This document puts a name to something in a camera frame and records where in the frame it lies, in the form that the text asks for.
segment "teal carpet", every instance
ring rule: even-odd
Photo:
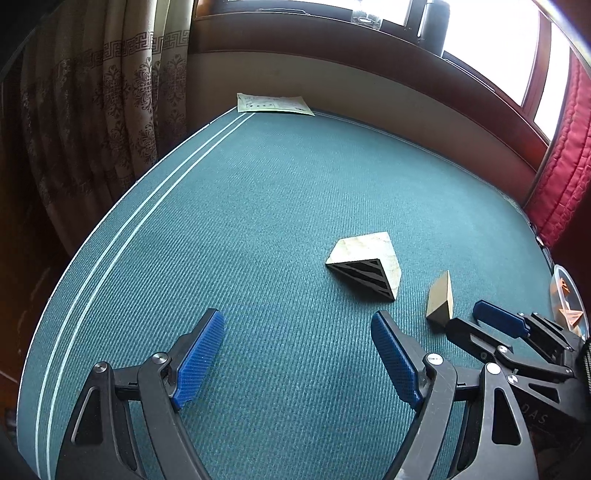
[[[402,268],[394,303],[324,266],[339,238],[381,231]],[[490,185],[345,119],[229,112],[148,173],[70,264],[27,359],[20,451],[53,477],[92,365],[141,363],[215,307],[225,339],[183,411],[213,479],[379,480],[413,412],[373,346],[372,313],[388,309],[427,350],[478,364],[424,319],[428,288],[446,269],[457,316],[470,319],[479,299],[550,314],[544,257]],[[133,412],[147,471],[160,478]],[[461,414],[458,405],[434,478],[447,473]]]

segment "window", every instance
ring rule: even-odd
[[[535,116],[535,123],[548,138],[554,137],[560,120],[566,83],[569,79],[570,44],[563,33],[552,25],[552,46],[544,93]]]
[[[450,19],[444,49],[521,104],[538,41],[531,0],[446,0]]]

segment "triangular prism block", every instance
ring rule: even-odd
[[[449,270],[446,270],[429,289],[426,317],[444,327],[453,317],[452,279]]]
[[[396,300],[402,271],[388,232],[342,238],[326,266]]]
[[[569,323],[571,327],[574,327],[576,323],[581,319],[583,316],[583,312],[580,310],[565,310],[565,309],[558,309],[560,313],[564,316],[566,321]]]

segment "plastic container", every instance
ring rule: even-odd
[[[554,266],[554,275],[550,281],[550,303],[556,323],[577,334],[583,340],[589,338],[589,321],[583,301],[573,279],[560,265]],[[571,317],[571,322],[567,321],[567,316]]]
[[[382,28],[381,5],[378,0],[355,0],[351,23],[379,30]]]

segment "blue rubber pad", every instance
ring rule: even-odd
[[[474,304],[472,316],[513,338],[525,338],[530,334],[530,328],[522,317],[484,300]]]
[[[371,338],[398,398],[419,411],[424,399],[418,389],[418,372],[379,313],[374,313],[371,319]]]
[[[177,389],[171,398],[176,408],[183,408],[201,388],[205,373],[222,344],[224,323],[222,313],[216,311],[184,358],[178,369]]]

